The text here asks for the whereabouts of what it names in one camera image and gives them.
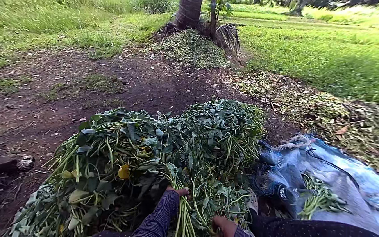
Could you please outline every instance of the pile of chopped leaves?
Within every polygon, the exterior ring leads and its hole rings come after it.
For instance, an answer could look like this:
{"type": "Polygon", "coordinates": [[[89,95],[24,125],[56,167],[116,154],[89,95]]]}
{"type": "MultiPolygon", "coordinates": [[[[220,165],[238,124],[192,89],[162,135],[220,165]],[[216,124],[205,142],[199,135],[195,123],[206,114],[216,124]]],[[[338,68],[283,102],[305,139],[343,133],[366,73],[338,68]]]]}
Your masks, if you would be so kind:
{"type": "Polygon", "coordinates": [[[196,30],[184,30],[165,37],[152,46],[152,50],[168,60],[198,68],[229,67],[224,50],[196,30]]]}
{"type": "Polygon", "coordinates": [[[56,150],[54,172],[31,194],[5,234],[90,236],[133,231],[166,186],[189,187],[170,232],[208,236],[211,218],[246,227],[245,169],[258,159],[263,114],[254,105],[213,100],[182,115],[151,117],[123,108],[91,116],[56,150]]]}
{"type": "Polygon", "coordinates": [[[379,105],[335,97],[281,75],[256,72],[231,78],[306,132],[345,149],[379,172],[379,105]]]}

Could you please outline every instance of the blue tarp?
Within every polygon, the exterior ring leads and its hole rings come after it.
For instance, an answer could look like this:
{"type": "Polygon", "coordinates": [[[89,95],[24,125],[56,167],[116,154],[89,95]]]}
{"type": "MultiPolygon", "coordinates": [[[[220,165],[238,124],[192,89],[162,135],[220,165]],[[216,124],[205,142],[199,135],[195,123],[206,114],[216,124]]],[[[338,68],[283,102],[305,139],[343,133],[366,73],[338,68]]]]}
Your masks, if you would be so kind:
{"type": "Polygon", "coordinates": [[[375,170],[312,135],[296,136],[275,148],[263,145],[257,173],[252,176],[258,195],[281,199],[297,218],[306,199],[300,194],[309,192],[301,173],[308,172],[346,201],[352,212],[317,211],[313,220],[347,223],[379,234],[379,175],[375,170]]]}

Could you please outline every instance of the hand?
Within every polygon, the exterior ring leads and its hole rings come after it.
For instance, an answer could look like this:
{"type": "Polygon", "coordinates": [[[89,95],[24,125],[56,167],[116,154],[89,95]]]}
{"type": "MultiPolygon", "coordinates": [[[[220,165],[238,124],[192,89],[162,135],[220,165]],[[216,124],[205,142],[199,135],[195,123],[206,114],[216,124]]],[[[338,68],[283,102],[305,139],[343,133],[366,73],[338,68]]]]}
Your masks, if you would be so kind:
{"type": "Polygon", "coordinates": [[[234,222],[216,215],[213,217],[213,231],[217,232],[217,228],[219,227],[224,237],[234,237],[236,229],[238,228],[234,222]]]}
{"type": "Polygon", "coordinates": [[[169,186],[166,188],[166,190],[173,190],[173,191],[175,191],[180,197],[182,197],[182,196],[184,196],[184,195],[189,196],[189,194],[190,194],[190,192],[188,191],[189,188],[187,188],[187,187],[185,187],[185,188],[183,188],[183,189],[178,189],[178,190],[176,190],[176,189],[172,188],[172,187],[169,185],[169,186]]]}

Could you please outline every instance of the soil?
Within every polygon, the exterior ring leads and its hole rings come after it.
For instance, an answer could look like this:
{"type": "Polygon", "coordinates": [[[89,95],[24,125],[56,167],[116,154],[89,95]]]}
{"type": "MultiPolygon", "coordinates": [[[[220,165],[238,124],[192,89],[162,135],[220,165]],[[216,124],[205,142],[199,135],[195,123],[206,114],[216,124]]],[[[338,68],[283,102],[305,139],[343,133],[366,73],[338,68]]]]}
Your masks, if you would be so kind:
{"type": "Polygon", "coordinates": [[[90,60],[85,52],[75,48],[33,51],[24,53],[15,66],[0,69],[0,78],[33,79],[16,93],[0,92],[0,156],[34,157],[34,167],[27,172],[12,166],[0,170],[0,234],[48,176],[49,171],[42,165],[58,144],[76,133],[81,122],[94,113],[123,106],[130,110],[144,109],[150,114],[172,111],[177,115],[197,102],[236,99],[264,108],[267,140],[272,145],[301,132],[259,99],[237,93],[231,83],[224,81],[232,73],[230,69],[194,69],[160,56],[133,52],[125,50],[110,59],[90,60]],[[53,101],[43,96],[57,83],[74,84],[91,74],[120,80],[123,93],[59,92],[53,101]]]}

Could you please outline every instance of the sleeve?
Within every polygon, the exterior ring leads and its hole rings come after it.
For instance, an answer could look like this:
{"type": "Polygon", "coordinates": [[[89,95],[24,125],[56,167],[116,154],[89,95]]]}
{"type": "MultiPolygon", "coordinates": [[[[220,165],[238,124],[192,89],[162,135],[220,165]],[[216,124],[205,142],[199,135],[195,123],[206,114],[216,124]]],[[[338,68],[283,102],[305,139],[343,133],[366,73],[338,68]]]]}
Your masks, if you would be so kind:
{"type": "Polygon", "coordinates": [[[250,235],[245,233],[245,231],[238,226],[236,228],[234,237],[250,237],[250,235]]]}
{"type": "Polygon", "coordinates": [[[133,237],[166,237],[171,218],[178,212],[178,207],[178,193],[166,190],[153,213],[134,231],[133,237]]]}

